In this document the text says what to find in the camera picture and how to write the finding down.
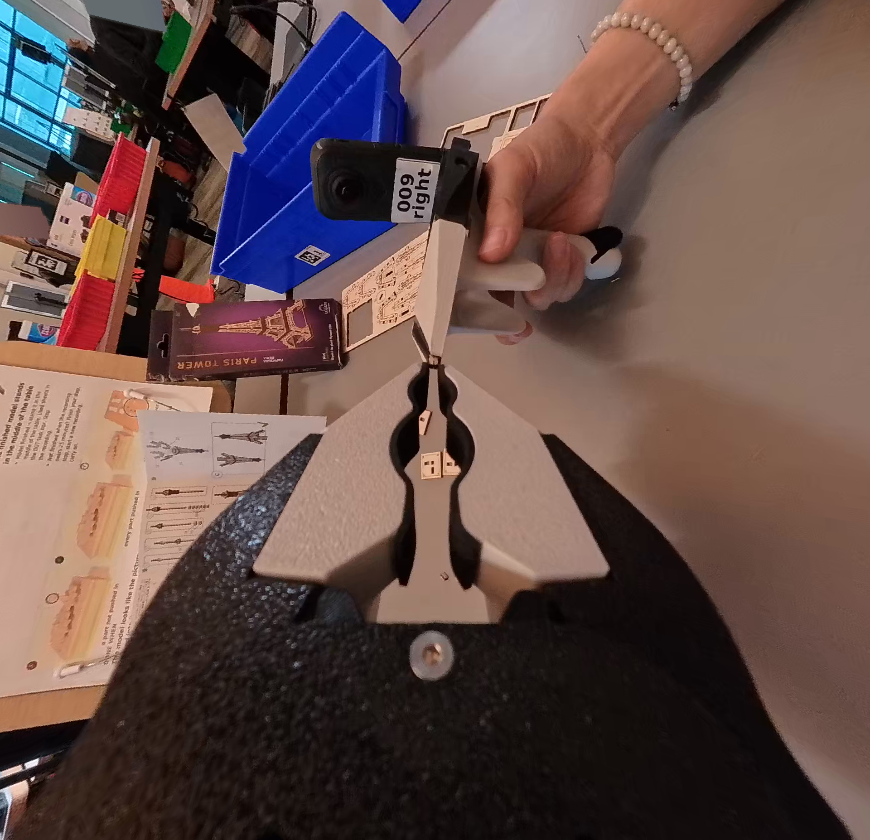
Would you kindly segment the person's right forearm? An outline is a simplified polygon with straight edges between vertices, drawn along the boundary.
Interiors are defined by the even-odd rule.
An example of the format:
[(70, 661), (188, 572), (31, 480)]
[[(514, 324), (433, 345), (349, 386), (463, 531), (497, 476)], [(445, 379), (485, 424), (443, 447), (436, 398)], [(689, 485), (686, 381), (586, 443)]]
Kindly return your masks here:
[(612, 120), (619, 157), (786, 0), (623, 0), (545, 111)]

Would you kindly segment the green storage bin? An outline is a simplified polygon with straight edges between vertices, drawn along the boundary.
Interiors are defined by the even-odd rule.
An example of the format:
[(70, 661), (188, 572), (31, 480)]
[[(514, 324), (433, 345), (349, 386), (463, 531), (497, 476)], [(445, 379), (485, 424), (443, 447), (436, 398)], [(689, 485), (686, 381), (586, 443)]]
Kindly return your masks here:
[(164, 73), (175, 73), (186, 51), (192, 27), (183, 14), (174, 11), (166, 23), (162, 41), (155, 58), (157, 66)]

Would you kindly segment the purple tower model box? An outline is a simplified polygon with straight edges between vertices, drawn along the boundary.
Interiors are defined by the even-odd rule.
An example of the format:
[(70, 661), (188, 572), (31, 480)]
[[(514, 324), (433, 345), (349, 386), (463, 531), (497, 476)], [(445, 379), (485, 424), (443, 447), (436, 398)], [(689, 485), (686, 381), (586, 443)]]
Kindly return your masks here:
[(177, 304), (151, 316), (146, 379), (219, 381), (345, 365), (342, 309), (328, 298)]

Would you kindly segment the white cardboard box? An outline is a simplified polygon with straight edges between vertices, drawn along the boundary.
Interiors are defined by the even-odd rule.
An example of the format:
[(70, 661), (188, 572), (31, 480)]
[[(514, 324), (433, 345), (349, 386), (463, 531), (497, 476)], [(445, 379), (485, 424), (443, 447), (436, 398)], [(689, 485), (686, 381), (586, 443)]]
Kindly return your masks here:
[(50, 225), (47, 245), (80, 258), (91, 230), (96, 194), (66, 183)]

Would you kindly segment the yellow storage bin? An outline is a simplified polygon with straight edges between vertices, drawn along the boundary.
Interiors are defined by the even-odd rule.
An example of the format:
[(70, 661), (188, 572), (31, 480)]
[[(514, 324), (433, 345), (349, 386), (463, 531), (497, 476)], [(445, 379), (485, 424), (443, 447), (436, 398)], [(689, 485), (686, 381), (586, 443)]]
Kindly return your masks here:
[(116, 281), (124, 254), (127, 230), (102, 215), (96, 216), (79, 259), (75, 279), (84, 274)]

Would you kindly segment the assembly instruction sheet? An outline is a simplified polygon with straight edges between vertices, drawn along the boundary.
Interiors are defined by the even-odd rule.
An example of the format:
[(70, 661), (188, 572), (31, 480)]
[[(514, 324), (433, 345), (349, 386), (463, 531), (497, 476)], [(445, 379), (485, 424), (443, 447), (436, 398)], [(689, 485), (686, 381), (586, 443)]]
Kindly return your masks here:
[(320, 415), (142, 415), (146, 492), (135, 604), (143, 611), (202, 531), (310, 434)]

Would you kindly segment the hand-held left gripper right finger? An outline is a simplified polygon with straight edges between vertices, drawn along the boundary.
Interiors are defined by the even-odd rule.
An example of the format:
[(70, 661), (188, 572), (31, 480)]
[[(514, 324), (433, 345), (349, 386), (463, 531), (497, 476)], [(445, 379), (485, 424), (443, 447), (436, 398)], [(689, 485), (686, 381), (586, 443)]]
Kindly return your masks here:
[(497, 623), (521, 592), (607, 577), (610, 566), (543, 435), (450, 367), (440, 367), (451, 485), (449, 547), (461, 586)]

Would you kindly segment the laser-cut wooden parts sheet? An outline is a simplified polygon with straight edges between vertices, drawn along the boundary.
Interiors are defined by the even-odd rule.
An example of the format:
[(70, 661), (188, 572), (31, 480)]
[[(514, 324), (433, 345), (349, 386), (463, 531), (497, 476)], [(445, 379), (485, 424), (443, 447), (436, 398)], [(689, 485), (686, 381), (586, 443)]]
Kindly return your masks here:
[[(343, 345), (347, 352), (413, 318), (427, 241), (427, 233), (418, 236), (342, 291)], [(366, 305), (372, 310), (372, 330), (353, 342), (351, 316)]]

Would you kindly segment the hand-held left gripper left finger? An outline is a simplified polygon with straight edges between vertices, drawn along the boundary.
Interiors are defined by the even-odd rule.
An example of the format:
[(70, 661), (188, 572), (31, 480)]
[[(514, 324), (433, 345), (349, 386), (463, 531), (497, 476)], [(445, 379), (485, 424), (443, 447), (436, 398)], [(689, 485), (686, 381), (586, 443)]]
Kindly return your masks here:
[(394, 545), (414, 503), (394, 434), (408, 421), (417, 437), (413, 364), (328, 426), (260, 551), (253, 572), (340, 589), (367, 622), (398, 577)]

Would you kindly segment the red storage bin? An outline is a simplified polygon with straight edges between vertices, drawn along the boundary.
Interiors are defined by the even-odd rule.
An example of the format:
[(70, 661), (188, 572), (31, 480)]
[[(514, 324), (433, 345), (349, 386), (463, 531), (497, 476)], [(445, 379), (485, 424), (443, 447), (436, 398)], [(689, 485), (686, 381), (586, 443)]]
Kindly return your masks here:
[(108, 325), (115, 283), (81, 273), (71, 292), (71, 300), (59, 328), (57, 345), (94, 351)]
[(118, 136), (99, 182), (92, 207), (92, 225), (98, 216), (109, 219), (115, 214), (126, 218), (130, 214), (136, 202), (146, 159), (144, 148), (125, 135)]

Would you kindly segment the grey desk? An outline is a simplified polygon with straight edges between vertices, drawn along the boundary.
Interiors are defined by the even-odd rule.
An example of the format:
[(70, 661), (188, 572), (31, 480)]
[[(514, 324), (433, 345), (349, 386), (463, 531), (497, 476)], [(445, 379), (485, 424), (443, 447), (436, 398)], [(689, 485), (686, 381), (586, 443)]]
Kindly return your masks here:
[(868, 4), (793, 0), (645, 130), (619, 280), (450, 361), (667, 537), (868, 838)]

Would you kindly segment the wooden shelf rack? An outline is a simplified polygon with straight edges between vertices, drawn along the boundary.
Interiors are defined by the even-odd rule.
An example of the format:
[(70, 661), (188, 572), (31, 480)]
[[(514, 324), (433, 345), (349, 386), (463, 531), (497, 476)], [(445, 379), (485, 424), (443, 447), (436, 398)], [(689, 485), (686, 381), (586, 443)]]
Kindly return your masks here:
[(135, 203), (127, 219), (127, 232), (124, 251), (114, 284), (110, 312), (107, 317), (103, 337), (97, 346), (97, 351), (115, 354), (123, 321), (125, 318), (128, 296), (133, 283), (133, 271), (137, 252), (144, 229), (150, 190), (157, 169), (160, 142), (150, 138), (146, 147), (146, 158), (143, 172), (139, 179)]

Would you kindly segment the person's right hand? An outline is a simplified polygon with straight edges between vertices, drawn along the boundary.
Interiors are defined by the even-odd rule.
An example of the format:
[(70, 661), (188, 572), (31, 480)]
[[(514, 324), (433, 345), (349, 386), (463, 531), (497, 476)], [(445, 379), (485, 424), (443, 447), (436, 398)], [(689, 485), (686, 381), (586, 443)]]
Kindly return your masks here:
[(612, 120), (549, 111), (486, 165), (479, 258), (505, 261), (525, 228), (545, 231), (546, 280), (524, 293), (531, 309), (568, 302), (581, 289), (585, 261), (569, 236), (599, 227), (619, 157)]

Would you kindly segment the empty wooden sheet frame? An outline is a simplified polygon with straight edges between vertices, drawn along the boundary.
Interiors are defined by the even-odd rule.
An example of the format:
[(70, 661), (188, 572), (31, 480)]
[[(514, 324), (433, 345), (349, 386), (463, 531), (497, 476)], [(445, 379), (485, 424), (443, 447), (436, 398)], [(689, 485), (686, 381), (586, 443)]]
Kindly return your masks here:
[(445, 129), (441, 145), (447, 147), (452, 139), (462, 138), (471, 142), (481, 157), (490, 160), (538, 120), (550, 97), (540, 95), (453, 124)]

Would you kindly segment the room window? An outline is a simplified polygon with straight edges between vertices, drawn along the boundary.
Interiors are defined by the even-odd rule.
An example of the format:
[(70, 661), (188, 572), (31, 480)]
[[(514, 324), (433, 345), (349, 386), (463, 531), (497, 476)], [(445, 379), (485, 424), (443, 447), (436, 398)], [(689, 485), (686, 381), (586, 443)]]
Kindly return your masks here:
[(2, 125), (68, 157), (73, 128), (64, 121), (81, 98), (63, 84), (69, 58), (60, 39), (1, 2)]

